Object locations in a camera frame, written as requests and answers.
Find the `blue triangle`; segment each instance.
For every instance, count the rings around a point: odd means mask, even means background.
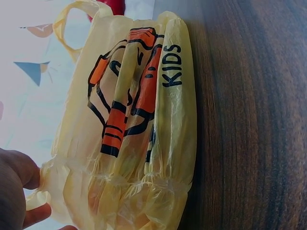
[[[41,69],[40,63],[30,63],[30,62],[14,62],[19,68],[21,68],[29,77],[34,81],[34,83],[39,86],[41,80]]]

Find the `yellow plastic bag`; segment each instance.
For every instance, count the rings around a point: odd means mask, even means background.
[[[94,17],[82,50],[63,39],[71,8]],[[48,202],[56,220],[82,230],[176,230],[196,155],[185,23],[171,12],[133,21],[77,1],[54,31],[78,61],[52,159],[27,209]]]

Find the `wooden surface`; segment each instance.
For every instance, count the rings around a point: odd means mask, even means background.
[[[307,229],[307,0],[156,0],[188,24],[198,156],[180,230]]]

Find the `orange stripe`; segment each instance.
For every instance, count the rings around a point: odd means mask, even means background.
[[[120,149],[121,141],[117,138],[113,138],[113,137],[109,137],[109,136],[104,135],[104,140],[103,140],[102,144],[114,146],[114,147]]]
[[[126,126],[125,116],[126,115],[123,112],[117,109],[114,109],[114,108],[111,109],[109,119],[106,124],[120,128],[120,130],[122,130],[122,133],[119,130],[115,128],[111,128],[111,127],[107,127],[105,133],[116,135],[121,140],[115,137],[104,135],[103,140],[102,140],[103,145],[109,145],[109,146],[113,146],[113,147],[120,149],[120,146],[121,146],[121,143],[124,137],[125,126]]]
[[[101,80],[102,75],[104,74],[107,68],[107,63],[108,63],[107,60],[100,58],[98,64],[96,64],[95,69],[90,77],[91,84],[95,85]]]
[[[141,29],[141,30],[136,30],[136,31],[130,31],[128,39],[129,40],[140,39],[144,41],[144,43],[147,46],[152,47],[154,46],[155,35],[153,35],[152,29]]]
[[[110,128],[110,127],[107,127],[106,128],[106,133],[109,133],[109,134],[113,134],[113,135],[116,135],[116,136],[119,136],[120,138],[122,138],[122,133],[124,131],[122,130],[122,132],[120,132],[119,130],[115,129],[115,128]]]
[[[155,98],[157,90],[157,75],[158,66],[160,61],[162,48],[158,48],[153,59],[148,63],[141,79],[141,92],[138,99],[137,108],[141,108],[149,113],[153,113],[155,110]],[[154,67],[155,70],[148,70],[150,67]],[[152,74],[152,78],[146,78],[146,75]]]

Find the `plastic bag handle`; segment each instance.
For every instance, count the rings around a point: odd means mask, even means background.
[[[58,15],[58,17],[56,18],[55,22],[52,25],[54,34],[56,38],[63,44],[65,49],[68,51],[73,62],[76,62],[82,51],[82,47],[79,49],[73,49],[66,43],[65,38],[64,38],[67,17],[68,17],[69,12],[73,8],[82,10],[83,12],[91,16],[92,18],[94,18],[96,14],[99,14],[100,16],[113,15],[113,12],[112,12],[112,9],[104,3],[94,1],[94,0],[79,0],[79,1],[75,1],[69,4]]]

